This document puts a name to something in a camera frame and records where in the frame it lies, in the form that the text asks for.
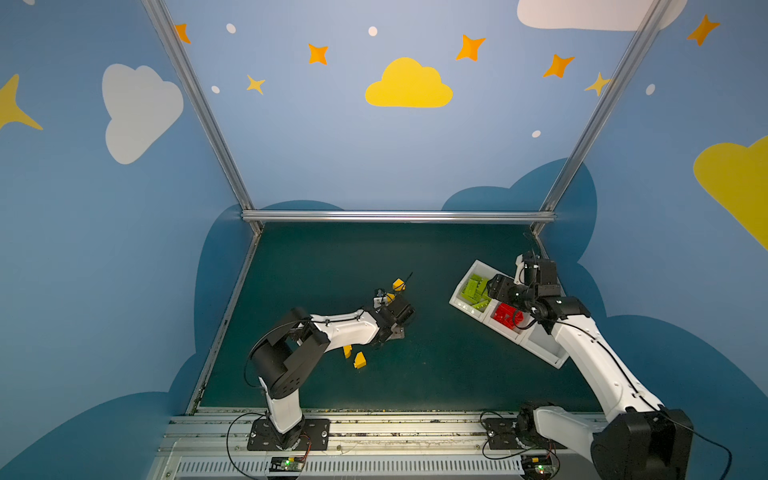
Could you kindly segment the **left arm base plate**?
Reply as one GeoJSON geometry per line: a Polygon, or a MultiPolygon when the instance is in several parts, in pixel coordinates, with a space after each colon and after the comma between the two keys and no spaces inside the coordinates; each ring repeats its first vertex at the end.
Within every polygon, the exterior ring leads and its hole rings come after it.
{"type": "Polygon", "coordinates": [[[325,451],[328,448],[330,421],[302,419],[286,433],[279,433],[270,419],[255,420],[248,437],[248,451],[325,451]]]}

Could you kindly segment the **white three-compartment bin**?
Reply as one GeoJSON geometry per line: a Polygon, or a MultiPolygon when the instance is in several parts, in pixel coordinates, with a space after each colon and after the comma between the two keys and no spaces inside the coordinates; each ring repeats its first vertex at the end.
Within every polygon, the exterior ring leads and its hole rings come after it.
{"type": "Polygon", "coordinates": [[[455,288],[449,303],[512,343],[560,369],[569,355],[541,325],[533,325],[529,314],[490,299],[487,293],[482,293],[487,282],[496,274],[500,274],[500,271],[475,260],[455,288]]]}

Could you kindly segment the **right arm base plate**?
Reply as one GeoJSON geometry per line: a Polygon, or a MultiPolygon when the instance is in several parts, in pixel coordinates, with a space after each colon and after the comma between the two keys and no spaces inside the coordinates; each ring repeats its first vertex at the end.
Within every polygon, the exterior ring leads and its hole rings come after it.
{"type": "Polygon", "coordinates": [[[480,421],[486,431],[487,449],[525,450],[533,449],[536,445],[532,440],[526,440],[516,432],[516,422],[511,418],[488,417],[480,421]]]}

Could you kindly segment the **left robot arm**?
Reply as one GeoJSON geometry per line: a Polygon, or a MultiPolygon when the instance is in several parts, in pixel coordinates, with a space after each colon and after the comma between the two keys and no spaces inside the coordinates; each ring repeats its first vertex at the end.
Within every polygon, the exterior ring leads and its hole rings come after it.
{"type": "Polygon", "coordinates": [[[404,295],[387,293],[347,314],[324,316],[291,309],[247,356],[264,391],[272,431],[282,440],[300,434],[304,415],[299,389],[326,353],[401,339],[414,313],[404,295]]]}

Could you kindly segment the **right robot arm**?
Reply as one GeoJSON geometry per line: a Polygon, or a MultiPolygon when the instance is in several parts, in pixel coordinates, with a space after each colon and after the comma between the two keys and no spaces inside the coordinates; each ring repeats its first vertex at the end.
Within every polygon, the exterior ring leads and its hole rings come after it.
{"type": "Polygon", "coordinates": [[[502,274],[488,289],[492,299],[529,315],[566,351],[606,419],[598,426],[558,406],[526,405],[515,424],[519,443],[560,444],[589,460],[602,479],[685,478],[691,420],[667,409],[630,372],[578,298],[562,295],[556,284],[525,285],[502,274]]]}

